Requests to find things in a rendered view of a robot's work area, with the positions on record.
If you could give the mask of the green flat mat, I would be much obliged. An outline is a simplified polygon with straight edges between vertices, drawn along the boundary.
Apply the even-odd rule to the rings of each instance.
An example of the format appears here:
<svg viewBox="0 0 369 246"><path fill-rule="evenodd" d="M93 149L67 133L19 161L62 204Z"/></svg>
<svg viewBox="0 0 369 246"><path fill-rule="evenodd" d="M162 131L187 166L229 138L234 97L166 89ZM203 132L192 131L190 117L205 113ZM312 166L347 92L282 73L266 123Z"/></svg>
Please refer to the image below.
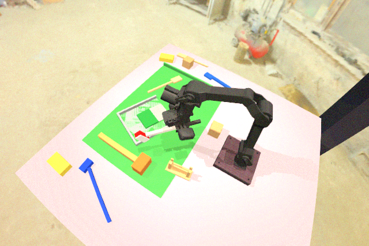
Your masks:
<svg viewBox="0 0 369 246"><path fill-rule="evenodd" d="M154 193L159 198L163 196L166 189L175 177L173 173L165 170L169 161L171 158L173 158L174 163L177 163L181 166L183 165L184 161L199 140L214 113L218 109L221 101L207 100L202 102L200 108L196 106L194 107L194 115L190 116L190 120L193 121L200 119L201 123L190 126L194 131L195 137L194 139L186 141L181 141L178 133L176 133L176 130L173 130L166 133L157 134L154 137L151 137L145 143L136 146L127 133L122 122L117 117L116 113L154 95L156 95L157 100L151 100L147 102L150 105L147 107L147 109L161 103L166 110L169 110L169 103L160 99L165 86L150 93L148 93L148 91L171 81L171 78L174 78L178 75L182 78L182 80L175 84L170 83L168 85L180 91L181 87L185 84L188 84L192 79L165 66L162 66L133 93L126 97L124 101L122 101L91 132L89 132L84 139L82 139L85 144L99 153L108 162L120 169L123 173L127 174L134 181L138 182L140 185ZM142 176L132 169L132 161L120 154L120 152L113 149L98 137L101 132L135 156L139 157L139 155L143 152L151 157L152 163L150 166L148 166Z"/></svg>

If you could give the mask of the tan rectangular block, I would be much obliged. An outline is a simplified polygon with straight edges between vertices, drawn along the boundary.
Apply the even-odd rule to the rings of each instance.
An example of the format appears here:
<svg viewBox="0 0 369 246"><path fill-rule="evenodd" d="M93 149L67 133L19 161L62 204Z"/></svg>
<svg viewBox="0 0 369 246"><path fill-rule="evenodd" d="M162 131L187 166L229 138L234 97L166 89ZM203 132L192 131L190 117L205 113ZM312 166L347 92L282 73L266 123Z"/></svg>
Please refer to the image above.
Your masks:
<svg viewBox="0 0 369 246"><path fill-rule="evenodd" d="M189 57L189 56L186 56L184 59L183 59L183 62L182 62L182 67L186 68L186 69L191 69L193 67L193 64L194 64L194 58L192 57Z"/></svg>
<svg viewBox="0 0 369 246"><path fill-rule="evenodd" d="M207 135L210 135L211 137L214 138L218 138L223 129L223 126L224 126L223 124L218 123L217 121L214 120Z"/></svg>

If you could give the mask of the blue toy putter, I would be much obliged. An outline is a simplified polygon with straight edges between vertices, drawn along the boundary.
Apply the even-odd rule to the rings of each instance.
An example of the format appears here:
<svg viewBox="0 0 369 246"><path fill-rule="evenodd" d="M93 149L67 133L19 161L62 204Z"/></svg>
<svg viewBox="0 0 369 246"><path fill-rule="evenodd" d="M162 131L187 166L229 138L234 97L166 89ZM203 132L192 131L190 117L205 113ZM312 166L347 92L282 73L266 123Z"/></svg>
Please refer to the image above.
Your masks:
<svg viewBox="0 0 369 246"><path fill-rule="evenodd" d="M103 213L104 213L104 215L105 215L105 217L106 217L107 222L109 223L109 222L111 222L112 220L111 220L111 217L110 217L110 216L109 216L109 214L108 214L108 211L107 211L106 206L105 206L105 204L104 204L104 200L103 200L102 195L101 195L101 193L100 193L100 191L99 191L99 189L98 189L98 186L97 186L97 184L96 184L96 180L95 180L95 177L94 177L93 172L92 172L92 169L91 169L91 166L92 166L93 164L94 164L94 163L93 163L93 161L92 161L92 160L90 160L89 158L87 158L87 159L84 161L84 163L79 167L79 170L81 170L81 171L82 171L82 172L84 172L84 173L86 173L86 172L88 171L89 176L90 176L90 178L91 178L91 181L92 181L92 183L93 183L93 186L94 186L94 188L95 188L95 191L96 191L96 194L97 194L97 197L98 197L99 203L100 203L100 205L101 205L101 207L102 207L102 209L103 209Z"/></svg>

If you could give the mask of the blue flat bar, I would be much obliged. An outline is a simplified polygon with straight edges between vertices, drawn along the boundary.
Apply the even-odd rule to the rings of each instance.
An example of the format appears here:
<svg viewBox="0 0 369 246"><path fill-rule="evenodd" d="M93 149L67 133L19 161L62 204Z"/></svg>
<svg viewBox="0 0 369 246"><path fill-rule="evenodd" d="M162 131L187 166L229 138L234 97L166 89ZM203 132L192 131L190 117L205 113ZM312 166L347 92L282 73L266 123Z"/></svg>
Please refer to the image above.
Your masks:
<svg viewBox="0 0 369 246"><path fill-rule="evenodd" d="M227 88L231 88L230 86L228 86L227 84L223 83L222 81L218 80L216 77L212 76L211 74L209 74L208 72L206 74L204 74L204 76L208 79L213 79L215 80L216 82L218 82L219 84L221 84L222 86L224 87L227 87Z"/></svg>

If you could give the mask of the yellow rectangular block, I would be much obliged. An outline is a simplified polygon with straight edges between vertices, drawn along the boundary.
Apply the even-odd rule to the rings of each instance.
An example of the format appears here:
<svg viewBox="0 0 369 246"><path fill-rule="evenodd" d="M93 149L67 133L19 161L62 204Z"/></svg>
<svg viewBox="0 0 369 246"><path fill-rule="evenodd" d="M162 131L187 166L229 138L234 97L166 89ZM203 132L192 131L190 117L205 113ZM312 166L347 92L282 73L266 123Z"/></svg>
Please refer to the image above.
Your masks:
<svg viewBox="0 0 369 246"><path fill-rule="evenodd" d="M67 173L72 166L58 153L56 152L47 160L47 162L56 170L61 176Z"/></svg>
<svg viewBox="0 0 369 246"><path fill-rule="evenodd" d="M163 62L173 63L174 55L161 53L161 54L160 54L160 57L159 57L159 60L160 60L160 61L163 61Z"/></svg>

